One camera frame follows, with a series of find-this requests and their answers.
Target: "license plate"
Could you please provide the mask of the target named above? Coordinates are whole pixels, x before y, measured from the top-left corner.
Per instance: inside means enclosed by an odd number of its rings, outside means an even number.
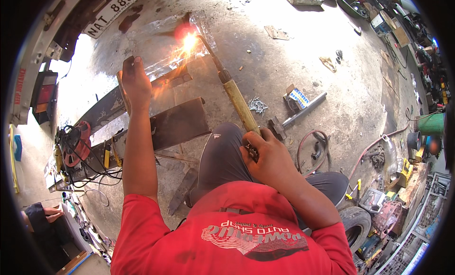
[[[97,15],[94,23],[90,23],[84,33],[97,39],[106,28],[136,0],[111,0]]]

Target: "yellow cable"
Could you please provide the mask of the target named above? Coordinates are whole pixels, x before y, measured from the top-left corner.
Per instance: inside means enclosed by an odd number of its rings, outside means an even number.
[[[16,167],[14,166],[14,153],[13,153],[13,124],[9,125],[9,155],[11,157],[11,169],[13,171],[13,187],[16,194],[19,193],[19,185],[17,184]]]

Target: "wooden handle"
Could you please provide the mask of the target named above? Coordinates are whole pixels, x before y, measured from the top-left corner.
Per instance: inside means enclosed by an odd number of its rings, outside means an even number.
[[[247,132],[254,131],[258,133],[259,136],[262,136],[261,131],[258,128],[258,124],[256,123],[256,120],[254,120],[254,117],[251,114],[245,99],[240,93],[240,90],[238,90],[236,83],[233,80],[230,80],[224,84],[224,89],[226,90],[226,93],[229,96],[232,105],[234,105],[234,108],[237,111],[240,120],[242,120],[243,126]]]
[[[123,89],[122,76],[123,76],[123,71],[118,71],[117,72],[118,87],[120,88],[120,94],[122,95],[123,103],[125,104],[125,108],[127,109],[128,116],[130,116],[131,115],[131,102],[127,96],[127,93]]]

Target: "black bucket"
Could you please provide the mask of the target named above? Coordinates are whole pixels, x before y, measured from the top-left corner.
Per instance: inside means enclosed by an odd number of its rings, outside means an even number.
[[[420,150],[420,146],[422,145],[422,134],[420,131],[412,132],[408,134],[408,148]]]

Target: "red t-shirt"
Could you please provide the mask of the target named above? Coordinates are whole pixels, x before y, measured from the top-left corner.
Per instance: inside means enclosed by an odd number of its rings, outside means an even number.
[[[253,213],[219,212],[233,208]],[[171,232],[158,204],[125,197],[111,274],[357,274],[342,223],[306,236],[272,187],[234,181],[215,188]]]

